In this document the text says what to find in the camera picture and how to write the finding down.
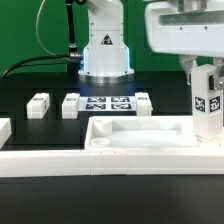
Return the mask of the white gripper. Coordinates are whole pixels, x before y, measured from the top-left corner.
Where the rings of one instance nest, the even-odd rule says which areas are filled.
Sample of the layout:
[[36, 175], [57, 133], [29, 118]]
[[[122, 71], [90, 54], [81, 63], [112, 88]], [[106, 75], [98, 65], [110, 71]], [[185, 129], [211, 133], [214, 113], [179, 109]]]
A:
[[213, 59], [215, 73], [209, 77], [211, 90], [224, 90], [224, 0], [206, 0], [203, 10], [180, 12], [177, 0], [148, 1], [145, 24], [148, 43], [157, 53], [177, 54], [191, 84], [196, 56]]

